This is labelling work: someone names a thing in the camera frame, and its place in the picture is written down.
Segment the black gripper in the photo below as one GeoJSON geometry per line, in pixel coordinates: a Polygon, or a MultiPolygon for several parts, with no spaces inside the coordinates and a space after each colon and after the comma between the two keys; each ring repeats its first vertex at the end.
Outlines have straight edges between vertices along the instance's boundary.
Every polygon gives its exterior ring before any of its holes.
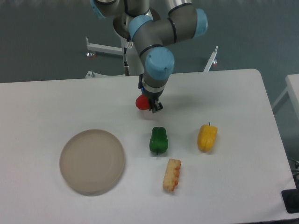
{"type": "Polygon", "coordinates": [[[164,91],[164,81],[149,79],[146,81],[143,74],[139,75],[138,89],[141,90],[142,95],[148,98],[149,105],[152,113],[156,113],[163,109],[162,103],[159,101],[159,97],[164,91]]]}

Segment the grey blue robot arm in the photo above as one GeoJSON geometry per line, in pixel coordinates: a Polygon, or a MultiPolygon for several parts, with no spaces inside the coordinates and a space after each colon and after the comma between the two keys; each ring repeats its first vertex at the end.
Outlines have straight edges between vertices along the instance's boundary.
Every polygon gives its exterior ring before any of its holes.
{"type": "Polygon", "coordinates": [[[162,110],[159,102],[175,64],[167,46],[204,35],[208,20],[191,0],[167,0],[168,17],[161,19],[148,0],[92,0],[99,19],[113,16],[114,30],[122,39],[125,75],[138,75],[138,89],[147,109],[162,110]]]}

